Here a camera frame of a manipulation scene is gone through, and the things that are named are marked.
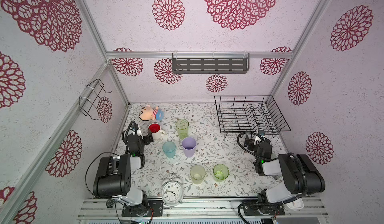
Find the teal translucent cup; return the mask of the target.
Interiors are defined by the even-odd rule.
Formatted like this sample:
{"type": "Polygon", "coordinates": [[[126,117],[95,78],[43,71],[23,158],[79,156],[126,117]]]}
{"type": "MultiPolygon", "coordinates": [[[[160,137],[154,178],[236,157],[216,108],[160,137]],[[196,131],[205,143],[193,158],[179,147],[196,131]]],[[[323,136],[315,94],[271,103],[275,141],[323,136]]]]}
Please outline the teal translucent cup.
{"type": "Polygon", "coordinates": [[[177,146],[172,141],[163,143],[163,152],[168,158],[173,158],[176,154],[177,146]]]}

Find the black wire dish rack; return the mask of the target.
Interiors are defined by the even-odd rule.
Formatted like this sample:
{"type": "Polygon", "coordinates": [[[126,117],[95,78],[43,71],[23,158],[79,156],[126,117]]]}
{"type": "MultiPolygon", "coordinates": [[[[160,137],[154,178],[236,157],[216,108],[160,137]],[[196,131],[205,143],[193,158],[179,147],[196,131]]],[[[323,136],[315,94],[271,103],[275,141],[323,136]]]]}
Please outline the black wire dish rack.
{"type": "Polygon", "coordinates": [[[271,95],[214,96],[219,127],[225,136],[263,130],[273,137],[290,132],[276,100],[271,95]]]}

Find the tall green translucent cup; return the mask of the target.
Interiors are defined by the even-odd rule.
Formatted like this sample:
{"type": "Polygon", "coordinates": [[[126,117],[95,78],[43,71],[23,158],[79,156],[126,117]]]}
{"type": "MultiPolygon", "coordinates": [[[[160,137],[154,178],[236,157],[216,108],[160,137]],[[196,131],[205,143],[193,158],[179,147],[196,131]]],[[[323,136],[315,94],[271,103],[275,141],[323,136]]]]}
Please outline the tall green translucent cup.
{"type": "Polygon", "coordinates": [[[180,140],[189,136],[189,121],[186,119],[179,119],[176,122],[176,129],[180,140]]]}

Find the purple plastic cup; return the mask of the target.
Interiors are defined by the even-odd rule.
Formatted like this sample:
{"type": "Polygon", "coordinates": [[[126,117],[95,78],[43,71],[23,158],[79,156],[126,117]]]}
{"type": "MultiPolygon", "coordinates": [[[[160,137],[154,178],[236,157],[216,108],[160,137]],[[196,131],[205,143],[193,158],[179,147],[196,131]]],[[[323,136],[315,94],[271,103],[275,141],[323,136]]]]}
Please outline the purple plastic cup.
{"type": "Polygon", "coordinates": [[[186,137],[182,141],[182,147],[186,157],[193,157],[195,154],[197,141],[192,137],[186,137]]]}

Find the pale yellow-green cup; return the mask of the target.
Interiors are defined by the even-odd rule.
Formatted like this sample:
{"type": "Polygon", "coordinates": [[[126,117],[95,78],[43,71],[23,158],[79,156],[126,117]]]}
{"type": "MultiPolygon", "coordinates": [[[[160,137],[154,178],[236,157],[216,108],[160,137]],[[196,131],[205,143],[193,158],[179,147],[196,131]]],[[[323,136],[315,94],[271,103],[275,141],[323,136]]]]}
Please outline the pale yellow-green cup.
{"type": "Polygon", "coordinates": [[[190,170],[190,176],[192,178],[192,182],[196,185],[199,185],[203,182],[205,176],[206,176],[206,171],[204,167],[200,165],[195,165],[191,167],[190,170]]]}

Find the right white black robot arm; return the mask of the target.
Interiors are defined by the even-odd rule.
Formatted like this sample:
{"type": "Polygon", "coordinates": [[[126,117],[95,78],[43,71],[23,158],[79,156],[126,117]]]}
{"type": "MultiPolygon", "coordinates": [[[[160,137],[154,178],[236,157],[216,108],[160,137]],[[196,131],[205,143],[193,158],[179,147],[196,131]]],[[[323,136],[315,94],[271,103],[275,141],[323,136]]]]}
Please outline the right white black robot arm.
{"type": "Polygon", "coordinates": [[[237,144],[255,158],[258,175],[283,178],[281,183],[258,194],[259,206],[288,204],[325,191],[326,182],[308,155],[286,153],[273,158],[271,141],[250,131],[238,134],[237,144]]]}

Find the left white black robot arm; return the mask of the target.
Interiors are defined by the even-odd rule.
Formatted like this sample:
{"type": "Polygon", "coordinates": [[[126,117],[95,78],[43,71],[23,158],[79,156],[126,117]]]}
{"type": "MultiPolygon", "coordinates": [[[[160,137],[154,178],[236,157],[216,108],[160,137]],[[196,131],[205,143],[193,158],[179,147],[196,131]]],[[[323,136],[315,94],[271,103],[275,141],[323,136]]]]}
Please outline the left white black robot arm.
{"type": "Polygon", "coordinates": [[[94,160],[100,160],[93,187],[90,189],[85,174],[87,191],[95,198],[108,199],[108,205],[120,203],[123,212],[134,216],[145,216],[150,206],[145,191],[132,186],[132,172],[143,169],[146,162],[145,146],[154,141],[152,133],[144,136],[139,125],[131,121],[122,132],[125,144],[123,154],[108,152],[99,154],[94,160]]]}

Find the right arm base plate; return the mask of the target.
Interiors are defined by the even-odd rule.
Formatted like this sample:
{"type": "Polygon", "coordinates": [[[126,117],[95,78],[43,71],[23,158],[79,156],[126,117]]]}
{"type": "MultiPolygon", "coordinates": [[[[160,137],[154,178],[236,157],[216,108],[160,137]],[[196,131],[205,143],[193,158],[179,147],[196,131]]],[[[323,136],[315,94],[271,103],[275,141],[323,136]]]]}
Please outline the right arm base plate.
{"type": "Polygon", "coordinates": [[[283,216],[285,210],[283,206],[277,204],[260,204],[255,200],[244,200],[243,210],[246,216],[283,216]]]}

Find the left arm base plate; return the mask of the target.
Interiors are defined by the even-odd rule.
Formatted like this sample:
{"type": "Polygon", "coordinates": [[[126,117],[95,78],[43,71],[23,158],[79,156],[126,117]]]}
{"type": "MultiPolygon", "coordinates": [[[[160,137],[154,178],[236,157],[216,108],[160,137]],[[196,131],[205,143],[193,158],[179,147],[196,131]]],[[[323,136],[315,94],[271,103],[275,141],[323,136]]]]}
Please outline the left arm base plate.
{"type": "Polygon", "coordinates": [[[122,217],[161,217],[163,215],[164,202],[162,200],[143,201],[136,206],[124,205],[122,217]]]}

